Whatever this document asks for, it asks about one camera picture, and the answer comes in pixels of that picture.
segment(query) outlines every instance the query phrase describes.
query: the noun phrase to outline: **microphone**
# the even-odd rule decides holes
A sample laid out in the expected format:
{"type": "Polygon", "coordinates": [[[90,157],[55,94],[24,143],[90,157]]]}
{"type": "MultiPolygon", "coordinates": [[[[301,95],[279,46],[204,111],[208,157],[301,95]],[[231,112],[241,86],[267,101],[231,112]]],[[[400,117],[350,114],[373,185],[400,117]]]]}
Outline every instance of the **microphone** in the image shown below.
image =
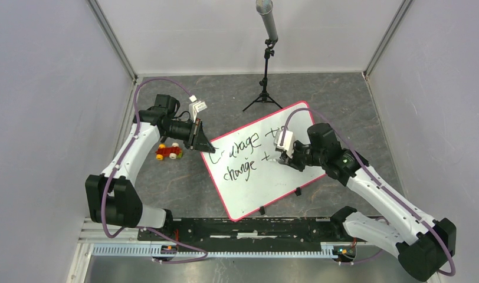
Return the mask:
{"type": "Polygon", "coordinates": [[[278,32],[276,32],[276,25],[274,24],[272,0],[257,0],[256,6],[257,12],[264,21],[269,40],[276,43],[278,41],[278,32]]]}

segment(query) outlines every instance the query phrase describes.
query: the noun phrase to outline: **red toy car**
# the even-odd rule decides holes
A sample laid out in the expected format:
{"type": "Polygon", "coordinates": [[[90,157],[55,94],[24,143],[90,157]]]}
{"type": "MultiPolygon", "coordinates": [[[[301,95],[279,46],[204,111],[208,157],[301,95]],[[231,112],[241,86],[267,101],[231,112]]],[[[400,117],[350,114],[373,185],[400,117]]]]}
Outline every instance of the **red toy car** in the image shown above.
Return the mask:
{"type": "Polygon", "coordinates": [[[165,157],[170,159],[177,159],[182,157],[182,149],[178,143],[172,143],[172,147],[166,147],[164,144],[158,146],[156,151],[156,159],[163,160],[165,157]]]}

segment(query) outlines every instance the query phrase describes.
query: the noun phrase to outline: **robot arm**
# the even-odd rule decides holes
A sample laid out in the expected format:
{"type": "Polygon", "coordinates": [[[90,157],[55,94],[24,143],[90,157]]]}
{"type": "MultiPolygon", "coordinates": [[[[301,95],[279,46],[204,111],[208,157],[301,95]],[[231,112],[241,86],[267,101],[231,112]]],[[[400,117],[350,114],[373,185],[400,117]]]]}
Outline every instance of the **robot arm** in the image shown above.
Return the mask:
{"type": "Polygon", "coordinates": [[[192,103],[191,119],[181,121],[175,117],[180,103],[177,99],[158,94],[155,105],[147,110],[139,111],[140,128],[133,139],[137,124],[134,121],[130,134],[113,161],[100,175],[90,175],[85,182],[90,217],[101,222],[101,200],[108,176],[115,167],[106,199],[106,223],[122,227],[134,228],[147,226],[161,228],[168,218],[166,210],[143,205],[134,189],[137,174],[152,147],[167,137],[181,140],[187,149],[202,152],[215,152],[206,138],[202,121],[196,118],[198,111],[206,107],[203,102],[192,103]],[[119,165],[116,161],[124,155],[119,165]]]}
{"type": "Polygon", "coordinates": [[[340,146],[329,124],[312,125],[307,134],[310,144],[302,144],[287,131],[283,144],[281,133],[278,133],[275,146],[281,152],[280,163],[301,172],[306,166],[321,166],[329,177],[356,192],[390,222],[389,226],[374,221],[347,206],[330,219],[338,226],[341,236],[360,238],[389,252],[408,273],[421,281],[426,281],[447,261],[441,244],[429,228],[439,235],[451,256],[455,254],[456,228],[452,222],[446,218],[437,221],[414,206],[357,154],[365,165],[363,168],[349,149],[340,146]],[[369,173],[380,181],[380,186],[369,173]]]}

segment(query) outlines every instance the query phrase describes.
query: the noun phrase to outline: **tripod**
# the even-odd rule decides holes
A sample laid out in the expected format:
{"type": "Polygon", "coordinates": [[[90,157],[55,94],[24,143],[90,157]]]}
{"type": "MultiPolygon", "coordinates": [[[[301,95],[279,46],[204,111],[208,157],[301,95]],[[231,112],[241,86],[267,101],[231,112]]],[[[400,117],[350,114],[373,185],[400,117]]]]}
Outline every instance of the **tripod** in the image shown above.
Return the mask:
{"type": "Polygon", "coordinates": [[[245,109],[243,109],[243,112],[246,111],[250,106],[252,106],[256,102],[274,103],[278,105],[279,108],[283,108],[272,97],[270,97],[269,93],[267,92],[267,63],[269,62],[269,58],[271,58],[271,56],[274,56],[273,48],[276,42],[272,40],[265,40],[265,44],[267,45],[267,47],[265,48],[265,51],[264,51],[264,58],[265,58],[264,78],[258,82],[260,86],[262,87],[262,92],[258,95],[256,99],[254,99],[254,101],[252,101],[248,106],[245,107],[245,109]]]}

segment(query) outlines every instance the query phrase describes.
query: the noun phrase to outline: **cable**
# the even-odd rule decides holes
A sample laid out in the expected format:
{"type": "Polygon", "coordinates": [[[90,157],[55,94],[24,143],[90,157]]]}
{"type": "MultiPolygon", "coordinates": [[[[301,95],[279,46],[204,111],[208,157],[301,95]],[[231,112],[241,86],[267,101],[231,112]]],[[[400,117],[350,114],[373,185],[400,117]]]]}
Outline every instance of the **cable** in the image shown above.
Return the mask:
{"type": "Polygon", "coordinates": [[[354,237],[354,239],[352,240],[352,244],[351,244],[351,246],[350,246],[350,249],[355,248],[356,245],[357,245],[357,239],[356,239],[356,237],[354,237]]]}
{"type": "Polygon", "coordinates": [[[163,239],[167,240],[167,241],[171,241],[179,246],[183,246],[184,248],[188,248],[188,249],[192,249],[194,251],[197,251],[197,252],[203,252],[204,255],[203,256],[200,256],[199,258],[191,258],[191,259],[184,259],[184,260],[181,260],[181,261],[160,261],[160,264],[187,264],[187,263],[190,263],[190,262],[196,262],[196,261],[202,261],[204,260],[207,256],[208,256],[208,252],[203,250],[203,249],[200,249],[200,248],[197,248],[195,246],[190,246],[190,245],[187,245],[185,243],[181,243],[179,241],[176,241],[168,236],[166,236],[165,234],[159,232],[158,230],[155,230],[153,228],[146,228],[148,231],[150,232],[153,232],[155,234],[157,234],[158,236],[162,237],[163,239]]]}
{"type": "MultiPolygon", "coordinates": [[[[170,78],[163,78],[163,77],[156,77],[156,78],[151,78],[143,83],[141,83],[139,86],[137,86],[137,88],[135,89],[135,92],[133,94],[133,109],[135,111],[135,118],[136,118],[136,123],[137,123],[137,126],[135,128],[135,132],[133,133],[133,136],[132,138],[130,139],[129,143],[127,144],[127,146],[125,147],[125,149],[123,150],[123,152],[121,153],[120,155],[120,158],[118,158],[118,160],[116,161],[116,164],[114,165],[113,167],[113,170],[111,171],[111,173],[109,174],[109,177],[107,178],[107,182],[106,182],[106,185],[104,187],[104,191],[103,191],[103,194],[102,194],[102,201],[101,201],[101,208],[100,208],[100,211],[101,211],[101,222],[102,222],[102,228],[104,229],[104,233],[106,234],[106,236],[110,239],[116,237],[123,229],[124,227],[121,227],[118,231],[116,231],[114,234],[110,234],[109,233],[109,230],[107,228],[107,223],[106,223],[106,200],[107,200],[107,192],[109,191],[109,186],[111,185],[111,181],[113,180],[115,174],[116,174],[116,171],[118,171],[122,161],[123,161],[123,158],[125,158],[125,155],[127,155],[128,151],[130,150],[131,146],[133,145],[133,143],[135,142],[135,140],[137,139],[137,135],[139,134],[139,131],[140,131],[140,116],[139,116],[139,109],[137,107],[137,96],[139,95],[139,91],[140,91],[140,88],[143,87],[145,84],[151,82],[151,81],[169,81],[171,83],[174,83],[176,85],[178,85],[185,93],[187,93],[189,95],[189,97],[192,97],[192,94],[189,92],[189,90],[187,88],[185,88],[181,83],[175,81],[175,80],[172,80],[170,78]]],[[[200,251],[200,252],[204,252],[205,255],[200,257],[200,258],[196,258],[196,259],[192,259],[192,261],[198,261],[198,260],[202,260],[202,259],[205,259],[206,256],[208,256],[208,253],[202,249],[199,249],[199,248],[195,248],[193,246],[189,246],[189,245],[186,245],[184,243],[181,243],[179,241],[175,241],[173,239],[170,239],[168,238],[167,236],[163,235],[162,233],[158,232],[157,230],[154,230],[153,228],[147,228],[149,231],[171,241],[171,242],[174,242],[180,246],[184,246],[186,248],[189,248],[189,249],[194,249],[196,251],[200,251]]],[[[192,262],[191,259],[187,259],[185,261],[178,261],[178,262],[173,262],[173,263],[185,263],[185,262],[192,262]]]]}
{"type": "MultiPolygon", "coordinates": [[[[342,140],[342,142],[347,145],[347,147],[352,152],[352,155],[354,155],[354,157],[356,158],[356,161],[359,163],[361,168],[366,172],[366,174],[368,176],[370,176],[370,178],[377,184],[377,186],[379,186],[381,189],[383,189],[384,192],[386,192],[392,199],[394,199],[398,204],[400,204],[404,209],[406,209],[419,222],[421,221],[421,223],[427,228],[427,230],[429,230],[429,232],[432,233],[434,238],[436,238],[436,240],[438,241],[439,245],[441,246],[444,254],[446,255],[446,258],[447,258],[448,262],[450,263],[450,272],[446,272],[446,271],[443,271],[443,270],[438,270],[438,272],[443,274],[443,275],[446,275],[446,276],[450,276],[450,277],[454,276],[455,275],[455,262],[453,262],[453,258],[451,257],[450,252],[449,252],[448,248],[446,247],[446,244],[444,244],[444,242],[442,241],[441,237],[436,233],[436,231],[434,231],[434,229],[432,227],[429,226],[429,224],[427,224],[425,221],[422,221],[422,218],[420,217],[420,215],[418,215],[413,209],[411,209],[408,205],[406,205],[406,203],[403,202],[400,198],[398,198],[396,195],[394,195],[388,188],[386,188],[386,186],[382,185],[382,183],[377,179],[377,177],[375,177],[372,174],[372,172],[370,172],[370,170],[368,170],[366,165],[363,164],[363,162],[361,161],[361,158],[357,154],[357,152],[354,149],[354,147],[352,146],[351,142],[348,141],[344,137],[344,135],[341,134],[341,132],[337,128],[335,128],[332,125],[332,123],[324,115],[322,115],[318,111],[316,111],[314,109],[311,109],[311,108],[299,108],[299,109],[294,110],[292,113],[290,113],[290,115],[288,115],[288,118],[285,122],[285,127],[283,128],[283,134],[281,136],[280,146],[283,145],[283,142],[284,142],[284,139],[285,139],[285,134],[286,134],[286,131],[288,129],[288,123],[290,122],[290,119],[292,118],[292,116],[295,113],[300,112],[300,111],[309,111],[309,112],[319,116],[321,119],[323,119],[323,121],[328,123],[330,125],[330,127],[333,129],[333,131],[337,134],[337,136],[342,140]]],[[[382,251],[380,251],[378,254],[372,256],[371,258],[375,258],[381,252],[382,251]]]]}
{"type": "Polygon", "coordinates": [[[351,258],[350,256],[346,255],[346,254],[341,254],[342,256],[345,256],[346,258],[350,259],[351,261],[354,260],[354,258],[351,258]]]}
{"type": "Polygon", "coordinates": [[[175,117],[175,118],[177,118],[177,119],[181,118],[182,115],[184,115],[184,113],[187,113],[187,114],[189,115],[189,119],[191,119],[191,113],[190,113],[189,111],[183,111],[180,115],[178,115],[178,116],[175,117]]]}
{"type": "MultiPolygon", "coordinates": [[[[379,220],[385,220],[385,222],[387,223],[387,225],[389,225],[389,221],[387,219],[385,219],[385,217],[383,216],[380,216],[380,217],[377,217],[375,218],[375,221],[379,221],[379,220]]],[[[339,262],[339,265],[354,265],[354,264],[364,264],[365,262],[369,262],[369,261],[372,261],[376,258],[378,258],[379,256],[381,256],[383,254],[383,249],[381,249],[378,253],[370,256],[369,258],[365,258],[365,259],[361,259],[359,261],[353,261],[353,262],[339,262]]]]}

